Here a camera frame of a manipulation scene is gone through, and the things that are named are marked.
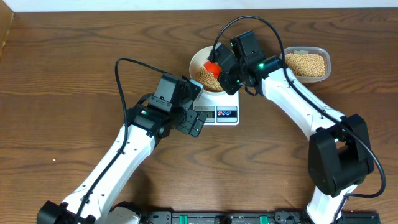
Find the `red plastic measuring scoop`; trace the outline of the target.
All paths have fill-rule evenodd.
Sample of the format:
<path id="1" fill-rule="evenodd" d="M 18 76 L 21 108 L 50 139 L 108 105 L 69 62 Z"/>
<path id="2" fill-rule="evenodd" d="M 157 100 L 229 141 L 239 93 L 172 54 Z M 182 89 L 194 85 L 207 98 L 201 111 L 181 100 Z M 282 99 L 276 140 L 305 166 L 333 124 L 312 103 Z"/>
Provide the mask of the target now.
<path id="1" fill-rule="evenodd" d="M 220 73 L 222 72 L 221 67 L 216 62 L 212 63 L 211 61 L 207 60 L 203 66 L 214 76 L 215 79 L 218 79 Z"/>

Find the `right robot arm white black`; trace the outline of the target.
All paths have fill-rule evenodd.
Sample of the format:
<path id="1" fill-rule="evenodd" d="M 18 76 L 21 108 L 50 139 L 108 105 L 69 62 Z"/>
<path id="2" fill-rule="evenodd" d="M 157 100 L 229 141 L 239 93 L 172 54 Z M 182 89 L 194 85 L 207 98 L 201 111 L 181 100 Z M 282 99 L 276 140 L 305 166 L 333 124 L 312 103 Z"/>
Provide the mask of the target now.
<path id="1" fill-rule="evenodd" d="M 313 223 L 336 223 L 355 188 L 374 171 L 368 127 L 358 114 L 345 116 L 326 105 L 287 66 L 285 54 L 266 57 L 254 32 L 215 42 L 209 61 L 221 68 L 218 80 L 227 94 L 253 87 L 279 106 L 309 140 L 308 173 L 315 191 L 306 211 Z"/>

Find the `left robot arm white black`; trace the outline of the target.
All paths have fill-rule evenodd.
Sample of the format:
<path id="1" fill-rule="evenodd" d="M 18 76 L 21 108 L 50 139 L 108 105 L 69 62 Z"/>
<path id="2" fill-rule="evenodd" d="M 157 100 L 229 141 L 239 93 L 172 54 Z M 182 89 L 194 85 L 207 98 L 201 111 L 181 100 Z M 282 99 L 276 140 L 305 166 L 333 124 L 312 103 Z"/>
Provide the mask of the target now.
<path id="1" fill-rule="evenodd" d="M 197 137 L 205 120 L 204 112 L 187 106 L 170 111 L 142 104 L 129 108 L 115 142 L 91 174 L 61 204 L 46 202 L 37 223 L 139 223 L 139 212 L 113 205 L 119 193 L 172 129 Z"/>

